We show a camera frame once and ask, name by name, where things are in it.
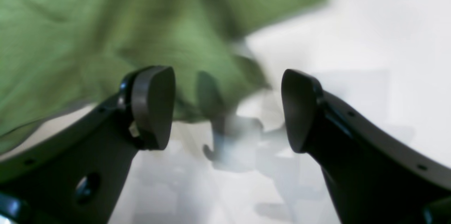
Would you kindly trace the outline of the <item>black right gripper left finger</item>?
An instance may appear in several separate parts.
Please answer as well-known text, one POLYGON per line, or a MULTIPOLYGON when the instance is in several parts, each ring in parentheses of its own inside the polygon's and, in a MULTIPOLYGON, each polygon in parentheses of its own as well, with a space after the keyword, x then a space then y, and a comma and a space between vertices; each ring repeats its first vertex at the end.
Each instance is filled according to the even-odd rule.
POLYGON ((73 124, 2 154, 1 222, 108 223, 136 153, 166 148, 174 101, 174 69, 143 68, 73 124))

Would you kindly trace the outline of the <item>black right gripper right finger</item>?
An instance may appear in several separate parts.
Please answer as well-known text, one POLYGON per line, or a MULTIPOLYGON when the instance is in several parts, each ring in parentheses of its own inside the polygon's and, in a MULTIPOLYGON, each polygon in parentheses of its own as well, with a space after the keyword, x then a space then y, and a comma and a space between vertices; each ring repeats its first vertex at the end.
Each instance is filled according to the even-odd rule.
POLYGON ((320 165, 342 224, 450 223, 450 168, 390 136, 313 76, 285 70, 281 93, 289 144, 320 165))

